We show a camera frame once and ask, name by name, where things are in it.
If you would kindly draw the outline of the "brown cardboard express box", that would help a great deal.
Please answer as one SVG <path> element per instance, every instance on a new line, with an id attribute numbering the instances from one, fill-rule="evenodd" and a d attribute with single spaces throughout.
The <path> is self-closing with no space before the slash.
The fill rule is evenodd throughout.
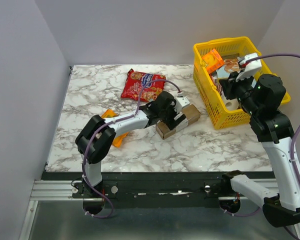
<path id="1" fill-rule="evenodd" d="M 190 104 L 189 106 L 185 107 L 177 116 L 181 117 L 182 115 L 184 115 L 185 118 L 172 130 L 170 130 L 169 127 L 162 121 L 156 124 L 156 132 L 163 140 L 197 122 L 201 116 L 201 113 L 194 104 Z"/>

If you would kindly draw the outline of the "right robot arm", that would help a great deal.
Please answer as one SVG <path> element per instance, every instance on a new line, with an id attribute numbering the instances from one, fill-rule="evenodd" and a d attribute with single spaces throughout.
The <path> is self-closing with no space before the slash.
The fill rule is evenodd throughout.
<path id="1" fill-rule="evenodd" d="M 296 133 L 289 118 L 279 111 L 286 94 L 280 77 L 262 74 L 253 85 L 253 77 L 236 80 L 237 72 L 219 81 L 228 100 L 236 99 L 250 115 L 250 126 L 270 160 L 278 192 L 249 179 L 239 170 L 222 176 L 220 191 L 231 196 L 243 194 L 262 209 L 275 228 L 300 223 L 300 166 L 293 149 Z"/>

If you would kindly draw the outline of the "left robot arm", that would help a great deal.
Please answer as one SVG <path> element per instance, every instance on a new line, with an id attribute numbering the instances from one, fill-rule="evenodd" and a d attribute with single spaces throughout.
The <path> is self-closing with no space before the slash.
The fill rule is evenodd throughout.
<path id="1" fill-rule="evenodd" d="M 83 191 L 91 198 L 101 194 L 101 161 L 107 156 L 116 137 L 146 129 L 158 122 L 173 130 L 186 118 L 182 110 L 189 105 L 190 101 L 181 93 L 173 96 L 162 91 L 154 101 L 139 104 L 131 113 L 110 118 L 93 116 L 75 139 L 82 156 Z"/>

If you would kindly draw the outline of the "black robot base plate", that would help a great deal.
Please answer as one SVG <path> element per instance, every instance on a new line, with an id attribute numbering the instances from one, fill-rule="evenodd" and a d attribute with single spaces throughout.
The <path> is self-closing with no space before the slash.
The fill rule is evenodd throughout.
<path id="1" fill-rule="evenodd" d="M 80 172 L 47 172 L 44 181 L 69 181 L 69 200 L 82 202 L 83 209 L 96 214 L 101 210 L 162 208 L 226 208 L 236 212 L 242 200 L 256 205 L 246 190 L 233 190 L 233 172 L 103 172 L 102 181 L 90 189 Z"/>

